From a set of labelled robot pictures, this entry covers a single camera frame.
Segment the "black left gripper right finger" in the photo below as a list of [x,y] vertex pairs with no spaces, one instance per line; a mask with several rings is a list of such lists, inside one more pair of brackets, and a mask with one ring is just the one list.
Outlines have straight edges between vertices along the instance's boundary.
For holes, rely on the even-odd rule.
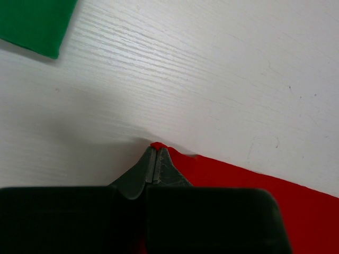
[[166,148],[157,152],[145,197],[148,253],[292,253],[269,192],[194,187]]

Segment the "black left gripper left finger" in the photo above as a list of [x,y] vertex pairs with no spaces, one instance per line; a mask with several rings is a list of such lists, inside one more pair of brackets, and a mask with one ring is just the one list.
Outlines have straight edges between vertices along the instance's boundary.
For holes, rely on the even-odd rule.
[[1,189],[1,253],[126,253],[143,231],[155,149],[106,186]]

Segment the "red t shirt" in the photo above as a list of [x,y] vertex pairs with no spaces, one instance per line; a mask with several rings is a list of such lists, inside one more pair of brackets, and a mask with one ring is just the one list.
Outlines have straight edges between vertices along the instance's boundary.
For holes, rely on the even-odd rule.
[[338,198],[155,142],[160,171],[189,187],[148,187],[144,253],[338,253]]

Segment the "green t shirt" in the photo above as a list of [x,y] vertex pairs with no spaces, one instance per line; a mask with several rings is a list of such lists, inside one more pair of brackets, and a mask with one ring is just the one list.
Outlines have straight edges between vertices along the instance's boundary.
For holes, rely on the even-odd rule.
[[1,1],[1,39],[57,59],[77,2]]

